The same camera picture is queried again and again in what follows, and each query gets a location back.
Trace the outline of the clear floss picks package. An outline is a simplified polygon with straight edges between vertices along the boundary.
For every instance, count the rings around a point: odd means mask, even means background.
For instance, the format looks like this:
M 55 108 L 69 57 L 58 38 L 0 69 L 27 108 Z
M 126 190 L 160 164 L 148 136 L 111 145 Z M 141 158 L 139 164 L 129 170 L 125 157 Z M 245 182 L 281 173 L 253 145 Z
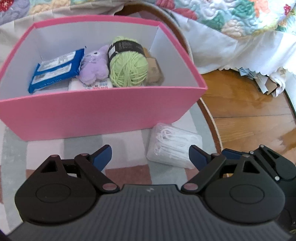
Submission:
M 165 165 L 194 169 L 189 159 L 191 145 L 202 147 L 202 137 L 197 133 L 164 123 L 156 124 L 151 131 L 147 159 Z

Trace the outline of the floral quilted bedspread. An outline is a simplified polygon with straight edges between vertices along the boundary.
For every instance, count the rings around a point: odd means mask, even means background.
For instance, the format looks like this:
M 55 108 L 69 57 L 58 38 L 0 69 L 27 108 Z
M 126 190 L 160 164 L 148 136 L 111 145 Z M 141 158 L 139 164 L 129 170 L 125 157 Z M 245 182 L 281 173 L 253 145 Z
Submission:
M 1 1 L 1 24 L 66 6 L 113 8 L 122 1 Z M 194 0 L 151 4 L 195 20 L 234 39 L 267 31 L 295 34 L 295 1 Z

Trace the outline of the blue wet wipes pack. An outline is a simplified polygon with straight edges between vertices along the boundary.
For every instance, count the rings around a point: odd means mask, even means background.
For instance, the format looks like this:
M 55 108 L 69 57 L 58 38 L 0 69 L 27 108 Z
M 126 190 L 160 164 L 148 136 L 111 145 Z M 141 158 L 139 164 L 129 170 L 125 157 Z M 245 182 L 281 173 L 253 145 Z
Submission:
M 37 90 L 60 81 L 78 76 L 84 55 L 85 49 L 82 48 L 63 54 L 52 60 L 39 63 L 29 83 L 29 94 L 33 94 Z

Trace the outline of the green yarn ball black label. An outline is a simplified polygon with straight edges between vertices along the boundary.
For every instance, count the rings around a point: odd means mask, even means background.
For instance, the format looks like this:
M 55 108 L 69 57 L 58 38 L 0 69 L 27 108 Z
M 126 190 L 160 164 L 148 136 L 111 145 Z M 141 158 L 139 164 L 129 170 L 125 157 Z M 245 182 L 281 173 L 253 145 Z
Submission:
M 139 87 L 147 77 L 144 48 L 135 39 L 114 38 L 107 50 L 109 78 L 115 87 Z

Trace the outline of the white tissue packet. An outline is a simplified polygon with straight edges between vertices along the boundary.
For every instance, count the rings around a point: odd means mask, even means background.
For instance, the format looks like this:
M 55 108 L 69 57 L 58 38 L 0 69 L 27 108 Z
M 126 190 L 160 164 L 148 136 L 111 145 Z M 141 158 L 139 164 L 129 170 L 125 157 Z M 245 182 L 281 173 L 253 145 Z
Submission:
M 68 90 L 92 90 L 92 89 L 110 89 L 113 85 L 109 78 L 104 80 L 96 80 L 93 84 L 84 84 L 79 79 L 73 78 L 69 82 Z

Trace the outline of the cardboard scraps under bed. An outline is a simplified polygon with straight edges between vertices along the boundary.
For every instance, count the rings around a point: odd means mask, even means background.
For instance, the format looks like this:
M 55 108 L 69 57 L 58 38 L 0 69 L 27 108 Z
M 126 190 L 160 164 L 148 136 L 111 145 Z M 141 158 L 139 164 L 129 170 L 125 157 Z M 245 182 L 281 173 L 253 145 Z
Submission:
M 272 94 L 273 97 L 277 97 L 285 90 L 287 71 L 283 68 L 279 68 L 270 75 L 262 75 L 245 68 L 239 68 L 237 71 L 241 76 L 254 80 L 263 94 Z

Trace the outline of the purple plush toy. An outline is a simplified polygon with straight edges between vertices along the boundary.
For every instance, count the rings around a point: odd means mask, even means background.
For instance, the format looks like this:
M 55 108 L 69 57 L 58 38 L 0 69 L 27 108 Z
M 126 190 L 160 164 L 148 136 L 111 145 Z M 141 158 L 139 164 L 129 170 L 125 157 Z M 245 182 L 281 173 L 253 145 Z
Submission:
M 99 50 L 95 50 L 84 56 L 81 62 L 78 79 L 86 84 L 92 85 L 97 80 L 104 80 L 109 76 L 107 66 L 107 50 L 109 46 L 105 45 Z

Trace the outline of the brown small box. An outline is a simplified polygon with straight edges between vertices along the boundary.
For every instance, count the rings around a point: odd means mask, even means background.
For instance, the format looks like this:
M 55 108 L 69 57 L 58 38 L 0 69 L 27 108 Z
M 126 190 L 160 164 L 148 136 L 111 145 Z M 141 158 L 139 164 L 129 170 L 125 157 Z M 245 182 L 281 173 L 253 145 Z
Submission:
M 148 72 L 147 77 L 144 80 L 144 85 L 161 86 L 164 81 L 164 75 L 159 67 L 156 58 L 152 57 L 146 48 L 144 48 L 144 54 L 148 62 Z

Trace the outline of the white bed skirt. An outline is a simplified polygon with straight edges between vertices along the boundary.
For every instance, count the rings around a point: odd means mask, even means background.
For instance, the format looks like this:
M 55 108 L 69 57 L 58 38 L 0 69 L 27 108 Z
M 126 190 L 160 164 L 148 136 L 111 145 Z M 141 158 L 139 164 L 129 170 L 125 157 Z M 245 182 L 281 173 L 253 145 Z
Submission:
M 66 6 L 1 24 L 1 60 L 6 59 L 13 45 L 35 22 L 73 15 L 114 15 L 118 13 L 110 13 L 112 9 L 132 1 L 122 2 L 113 8 L 102 9 Z M 175 16 L 177 26 L 188 40 L 194 62 L 201 73 L 231 68 L 247 68 L 263 75 L 270 75 L 279 68 L 295 73 L 295 34 L 272 30 L 234 39 L 174 11 L 168 12 Z

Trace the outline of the pink storage box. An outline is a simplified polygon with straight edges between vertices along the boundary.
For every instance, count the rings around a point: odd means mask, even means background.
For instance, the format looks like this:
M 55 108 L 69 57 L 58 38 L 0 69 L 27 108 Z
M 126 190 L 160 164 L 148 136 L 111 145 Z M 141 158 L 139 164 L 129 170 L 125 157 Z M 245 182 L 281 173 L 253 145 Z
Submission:
M 164 75 L 161 86 L 29 94 L 37 64 L 115 37 L 137 40 Z M 207 90 L 188 53 L 161 22 L 128 16 L 67 16 L 32 24 L 1 68 L 1 120 L 22 140 L 71 138 L 177 121 Z

